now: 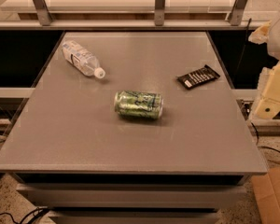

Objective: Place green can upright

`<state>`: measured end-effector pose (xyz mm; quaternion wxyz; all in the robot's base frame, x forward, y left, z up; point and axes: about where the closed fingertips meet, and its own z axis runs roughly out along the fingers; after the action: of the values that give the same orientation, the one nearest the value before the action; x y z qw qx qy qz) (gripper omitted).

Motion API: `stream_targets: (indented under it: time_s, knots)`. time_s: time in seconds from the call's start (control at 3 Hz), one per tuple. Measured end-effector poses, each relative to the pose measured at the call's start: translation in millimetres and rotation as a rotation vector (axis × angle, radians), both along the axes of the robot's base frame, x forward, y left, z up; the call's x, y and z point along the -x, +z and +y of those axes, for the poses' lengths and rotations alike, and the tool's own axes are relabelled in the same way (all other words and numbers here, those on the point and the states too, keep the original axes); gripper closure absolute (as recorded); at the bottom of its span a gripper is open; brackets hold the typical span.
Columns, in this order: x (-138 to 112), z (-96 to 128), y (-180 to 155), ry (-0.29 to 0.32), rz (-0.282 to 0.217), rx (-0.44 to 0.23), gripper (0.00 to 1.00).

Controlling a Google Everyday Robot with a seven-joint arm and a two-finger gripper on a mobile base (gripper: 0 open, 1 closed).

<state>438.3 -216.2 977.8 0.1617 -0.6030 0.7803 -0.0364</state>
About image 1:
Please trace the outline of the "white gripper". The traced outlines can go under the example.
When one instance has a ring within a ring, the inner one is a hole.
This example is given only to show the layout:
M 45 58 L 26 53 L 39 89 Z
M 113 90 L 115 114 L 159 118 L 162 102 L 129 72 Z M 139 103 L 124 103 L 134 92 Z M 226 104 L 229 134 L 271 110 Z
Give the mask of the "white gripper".
M 251 33 L 248 40 L 255 44 L 266 43 L 268 53 L 279 60 L 272 69 L 264 67 L 259 75 L 257 96 L 252 104 L 251 117 L 272 119 L 280 112 L 280 12 L 272 20 Z

